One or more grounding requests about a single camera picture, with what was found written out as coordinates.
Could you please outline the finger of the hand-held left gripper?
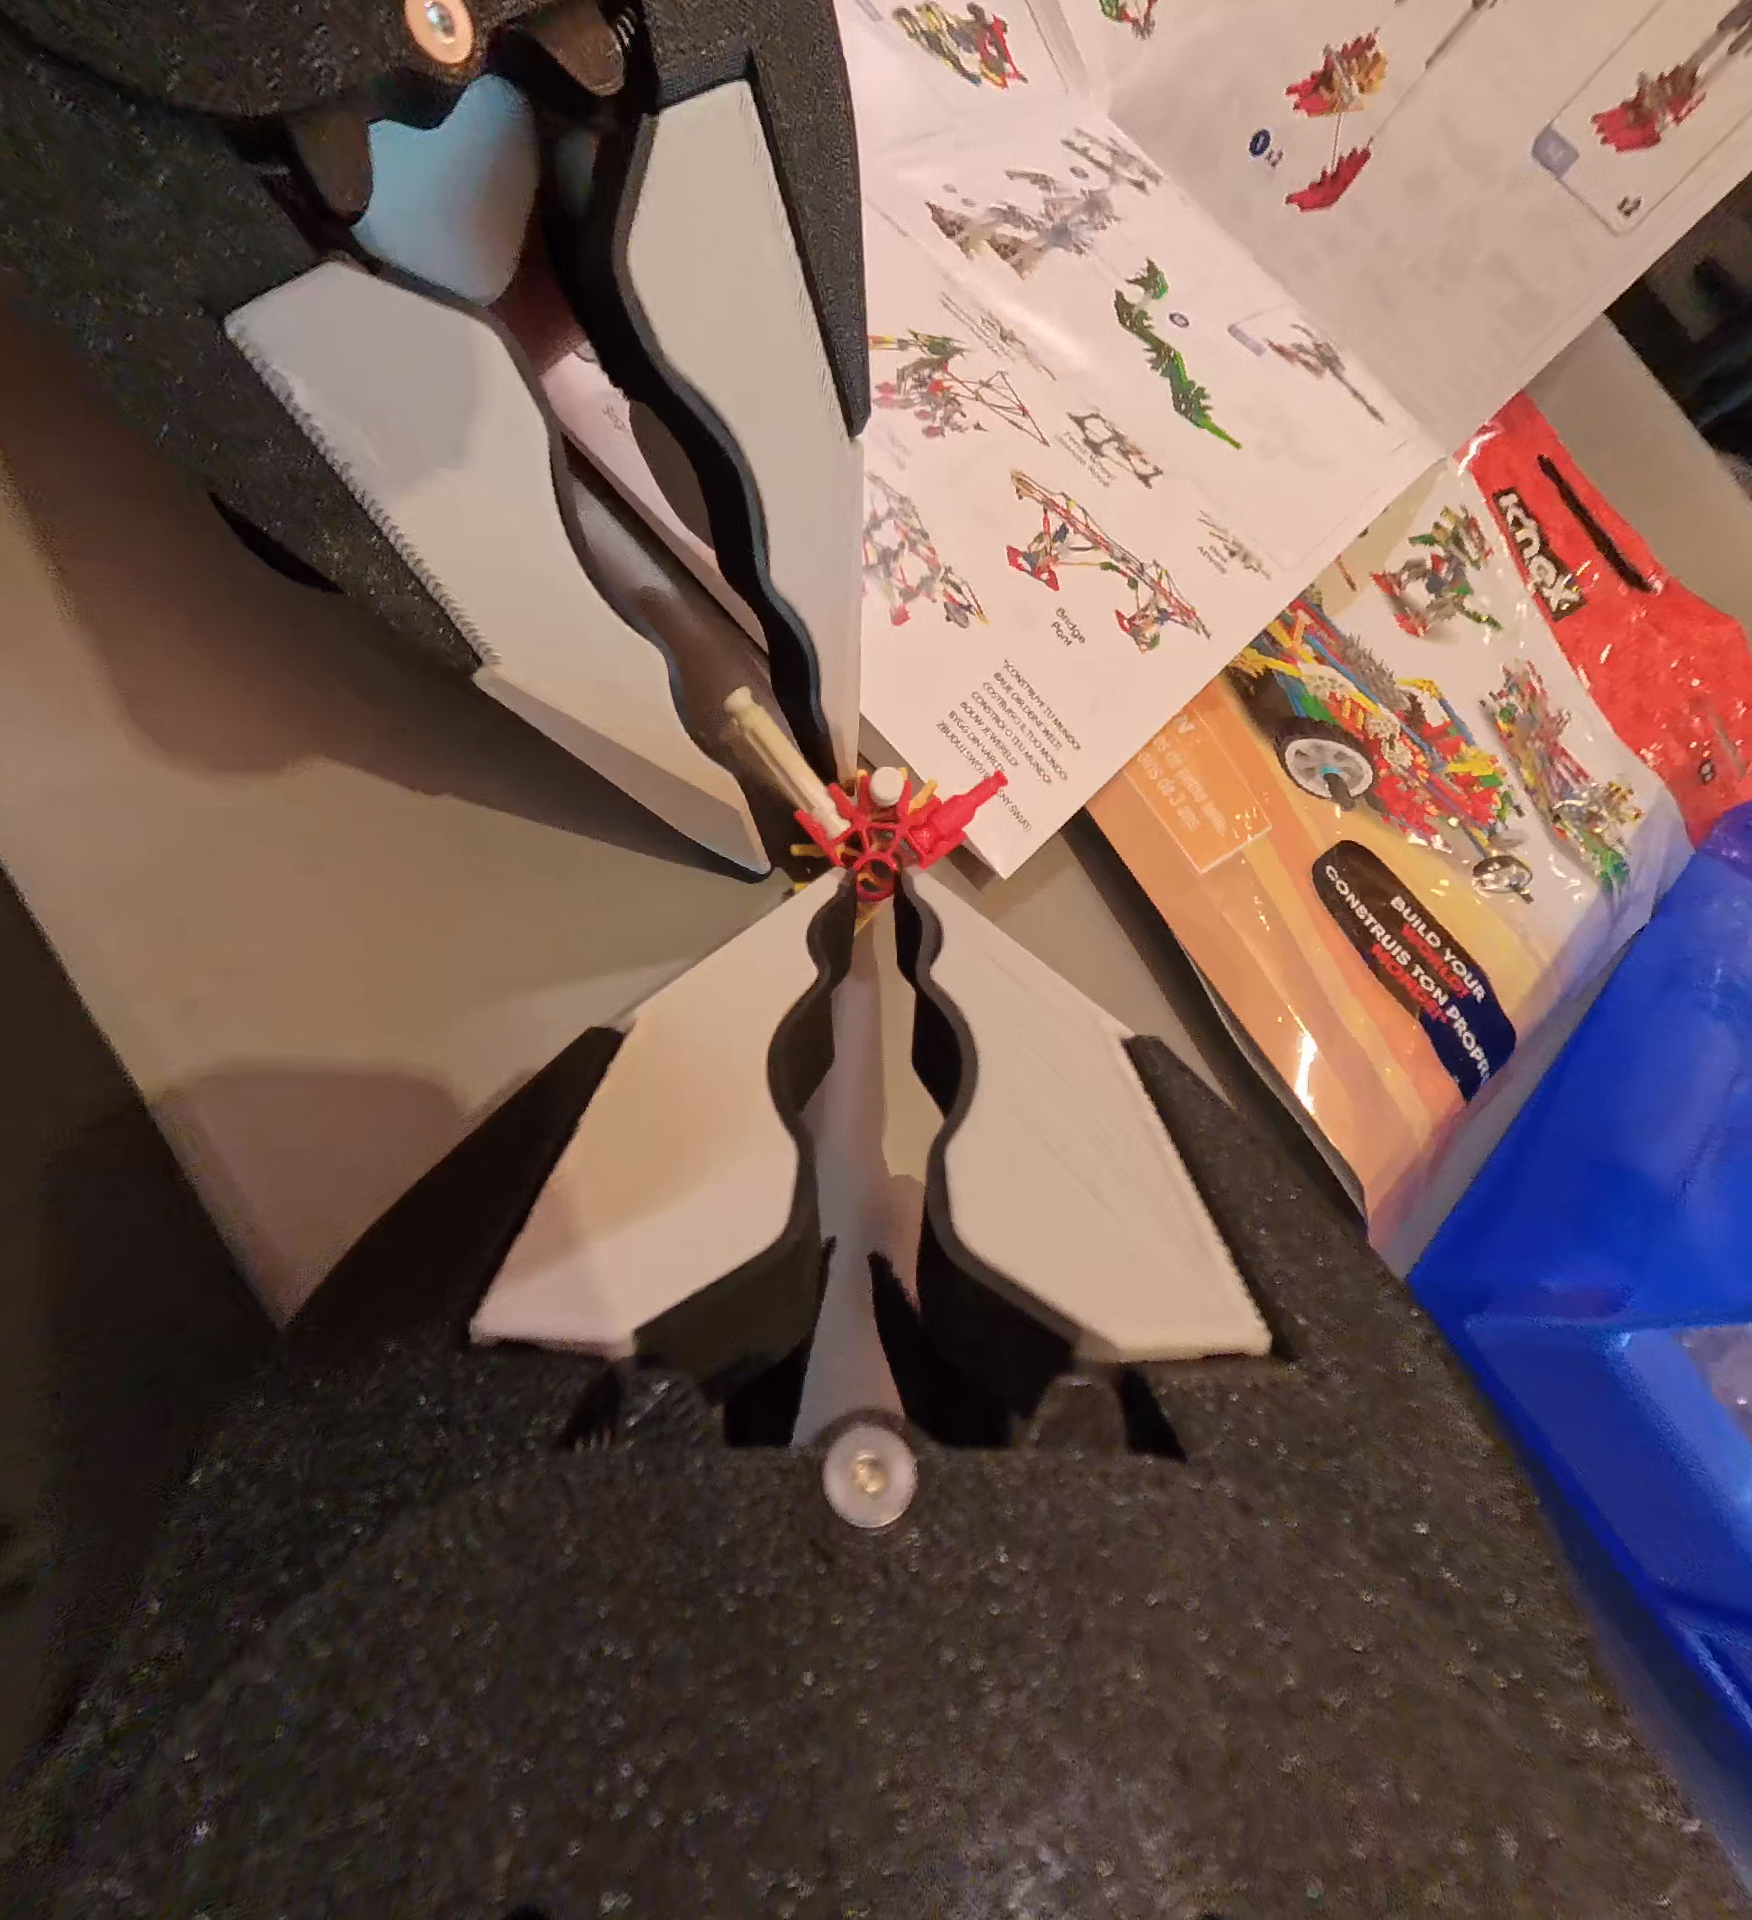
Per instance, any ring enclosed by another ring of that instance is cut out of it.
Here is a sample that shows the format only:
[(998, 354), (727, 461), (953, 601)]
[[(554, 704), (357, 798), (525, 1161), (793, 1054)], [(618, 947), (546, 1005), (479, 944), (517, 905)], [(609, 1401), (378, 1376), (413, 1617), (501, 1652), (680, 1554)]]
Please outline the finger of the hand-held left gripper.
[(749, 876), (770, 858), (654, 633), (574, 538), (546, 403), (477, 312), (327, 260), (226, 334), (477, 652), (491, 701)]
[(646, 122), (624, 284), (667, 391), (716, 446), (707, 516), (783, 674), (781, 711), (812, 763), (845, 779), (861, 723), (863, 448), (749, 82)]

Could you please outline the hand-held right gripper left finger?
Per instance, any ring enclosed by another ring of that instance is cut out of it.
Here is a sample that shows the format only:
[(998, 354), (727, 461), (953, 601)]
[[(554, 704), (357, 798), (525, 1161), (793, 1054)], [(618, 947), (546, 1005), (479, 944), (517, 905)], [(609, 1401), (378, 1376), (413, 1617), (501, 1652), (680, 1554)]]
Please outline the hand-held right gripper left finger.
[(834, 1063), (846, 879), (638, 1002), (471, 1320), (592, 1357), (785, 1357), (823, 1252), (804, 1110)]

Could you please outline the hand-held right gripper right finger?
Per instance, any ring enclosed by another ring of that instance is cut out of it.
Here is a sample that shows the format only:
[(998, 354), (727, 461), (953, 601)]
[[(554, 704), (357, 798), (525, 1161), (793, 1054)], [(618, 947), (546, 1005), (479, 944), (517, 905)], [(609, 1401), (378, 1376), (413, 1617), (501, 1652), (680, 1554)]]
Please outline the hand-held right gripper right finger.
[(1271, 1331), (1135, 1035), (934, 874), (892, 901), (910, 1066), (939, 1128), (914, 1297), (953, 1365), (1263, 1357)]

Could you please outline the red yellow K'nex assembly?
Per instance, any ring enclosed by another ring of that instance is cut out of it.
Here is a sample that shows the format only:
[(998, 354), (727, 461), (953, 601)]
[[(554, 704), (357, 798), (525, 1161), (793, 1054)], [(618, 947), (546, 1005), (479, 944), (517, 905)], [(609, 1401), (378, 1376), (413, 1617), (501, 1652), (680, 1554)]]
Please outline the red yellow K'nex assembly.
[(877, 813), (869, 803), (869, 771), (859, 771), (848, 786), (830, 782), (839, 811), (834, 820), (816, 823), (793, 813), (801, 839), (792, 844), (797, 857), (815, 857), (843, 871), (861, 907), (877, 907), (896, 891), (909, 850), (905, 817), (912, 797), (906, 775), (909, 797), (902, 807), (895, 814)]

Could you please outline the short red plastic rod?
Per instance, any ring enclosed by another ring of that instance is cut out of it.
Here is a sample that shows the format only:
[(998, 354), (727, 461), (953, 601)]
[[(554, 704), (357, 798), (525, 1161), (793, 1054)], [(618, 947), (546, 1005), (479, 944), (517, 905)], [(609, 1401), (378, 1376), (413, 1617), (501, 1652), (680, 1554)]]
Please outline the short red plastic rod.
[(905, 817), (905, 839), (918, 865), (934, 865), (957, 850), (973, 819), (1005, 789), (1005, 771), (995, 769), (955, 794), (936, 794), (921, 786)]

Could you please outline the orange and red toy bag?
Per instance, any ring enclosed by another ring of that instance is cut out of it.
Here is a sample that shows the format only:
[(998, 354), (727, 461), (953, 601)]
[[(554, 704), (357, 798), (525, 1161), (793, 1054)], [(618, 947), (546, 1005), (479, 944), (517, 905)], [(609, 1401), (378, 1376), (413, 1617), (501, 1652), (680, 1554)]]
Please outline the orange and red toy bag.
[(1231, 1036), (1410, 1250), (1752, 798), (1752, 645), (1525, 395), (1093, 800)]

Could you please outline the blue plastic bin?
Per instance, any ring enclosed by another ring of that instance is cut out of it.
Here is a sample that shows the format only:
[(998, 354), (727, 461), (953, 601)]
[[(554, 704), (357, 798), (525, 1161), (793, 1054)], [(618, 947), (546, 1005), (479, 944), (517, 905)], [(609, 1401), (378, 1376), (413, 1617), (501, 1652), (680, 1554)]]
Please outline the blue plastic bin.
[(1752, 803), (1408, 1272), (1752, 1894)]

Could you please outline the white printed instruction sheet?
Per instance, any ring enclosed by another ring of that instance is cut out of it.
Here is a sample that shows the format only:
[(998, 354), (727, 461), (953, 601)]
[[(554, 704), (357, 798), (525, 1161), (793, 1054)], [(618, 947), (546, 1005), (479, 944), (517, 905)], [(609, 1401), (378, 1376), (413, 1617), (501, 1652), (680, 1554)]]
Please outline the white printed instruction sheet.
[(840, 4), (864, 718), (1010, 874), (1752, 167), (1752, 4)]

